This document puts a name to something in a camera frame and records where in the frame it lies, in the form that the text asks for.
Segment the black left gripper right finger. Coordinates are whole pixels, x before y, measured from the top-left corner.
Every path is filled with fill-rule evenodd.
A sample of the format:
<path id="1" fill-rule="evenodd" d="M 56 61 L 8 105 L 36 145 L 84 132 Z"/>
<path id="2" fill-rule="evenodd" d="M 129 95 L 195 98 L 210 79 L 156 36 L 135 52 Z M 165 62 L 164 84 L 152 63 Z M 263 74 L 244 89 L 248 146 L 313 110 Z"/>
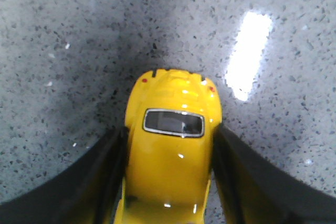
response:
<path id="1" fill-rule="evenodd" d="M 335 198 L 283 172 L 223 125 L 212 166 L 227 223 L 335 223 Z"/>

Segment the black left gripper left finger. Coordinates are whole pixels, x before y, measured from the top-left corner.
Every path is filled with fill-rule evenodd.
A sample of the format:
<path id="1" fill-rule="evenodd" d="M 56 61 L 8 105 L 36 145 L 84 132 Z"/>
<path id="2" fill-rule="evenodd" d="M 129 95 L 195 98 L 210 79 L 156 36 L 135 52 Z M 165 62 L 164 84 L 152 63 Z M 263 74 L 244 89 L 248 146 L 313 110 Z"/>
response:
<path id="1" fill-rule="evenodd" d="M 128 129 L 112 129 L 75 163 L 1 204 L 1 223 L 112 223 L 125 169 Z"/>

